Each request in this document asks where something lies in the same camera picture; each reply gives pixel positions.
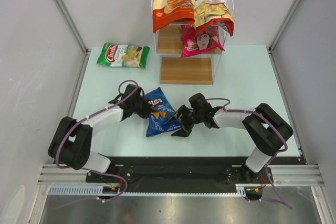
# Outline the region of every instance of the metal floor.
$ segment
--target metal floor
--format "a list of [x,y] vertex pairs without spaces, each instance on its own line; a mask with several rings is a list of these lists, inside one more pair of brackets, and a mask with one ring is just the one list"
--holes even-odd
[[[276,198],[265,188],[264,198]],[[279,188],[293,210],[273,202],[249,204],[234,197],[134,197],[102,204],[85,200],[58,210],[52,208],[78,196],[48,196],[43,224],[217,224],[217,223],[321,223],[310,187]]]

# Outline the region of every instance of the snack bag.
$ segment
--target snack bag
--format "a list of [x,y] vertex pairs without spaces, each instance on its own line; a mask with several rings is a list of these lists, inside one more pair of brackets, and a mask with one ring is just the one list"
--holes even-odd
[[224,51],[219,42],[218,26],[209,26],[198,35],[194,27],[183,25],[181,28],[181,40],[184,45],[182,58],[203,54],[217,47]]
[[219,22],[230,36],[233,36],[234,22],[227,7],[227,0],[196,0],[195,23],[196,34]]
[[153,112],[149,116],[146,137],[159,135],[163,132],[176,131],[181,128],[180,122],[164,124],[175,114],[175,111],[164,96],[161,88],[147,93],[144,98],[149,104],[153,105]]
[[149,47],[105,43],[97,64],[111,67],[145,68]]
[[154,0],[153,32],[180,19],[192,26],[195,22],[194,3],[195,0]]

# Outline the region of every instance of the chiubo chip bag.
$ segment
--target chiubo chip bag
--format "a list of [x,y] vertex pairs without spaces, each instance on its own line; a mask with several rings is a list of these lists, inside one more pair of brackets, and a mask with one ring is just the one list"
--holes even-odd
[[110,67],[145,68],[149,47],[105,43],[97,64]]

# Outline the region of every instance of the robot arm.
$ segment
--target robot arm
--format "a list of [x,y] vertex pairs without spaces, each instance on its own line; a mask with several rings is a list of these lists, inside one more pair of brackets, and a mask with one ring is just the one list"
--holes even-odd
[[[106,110],[102,113],[92,116],[88,118],[88,120],[79,124],[70,134],[70,137],[74,137],[75,139],[73,141],[66,139],[60,152],[60,162],[75,170],[84,168],[96,170],[101,173],[106,172],[111,162],[108,158],[91,151],[91,139],[94,135],[106,127],[125,120],[133,113],[137,114],[141,118],[147,118],[149,116],[152,110],[151,105],[148,104],[141,95],[142,89],[140,87],[137,88],[132,84],[127,85],[124,94],[119,94],[109,103],[116,104],[119,98],[121,100],[124,99],[134,89],[136,89],[134,94],[119,104],[119,106],[108,109],[110,106],[108,105],[105,107]],[[56,158],[56,153],[60,147],[60,143],[76,123],[76,119],[68,116],[60,121],[48,150],[50,157]]]
[[174,132],[172,136],[189,136],[193,126],[199,123],[204,123],[208,128],[234,127],[247,130],[256,145],[242,166],[247,181],[255,177],[283,146],[276,132],[269,126],[264,127],[265,122],[257,115],[270,122],[285,141],[293,135],[290,125],[265,103],[260,104],[254,111],[224,110],[221,106],[213,108],[201,93],[190,97],[189,102],[192,109],[183,105],[168,120],[178,120],[182,123],[182,129]]

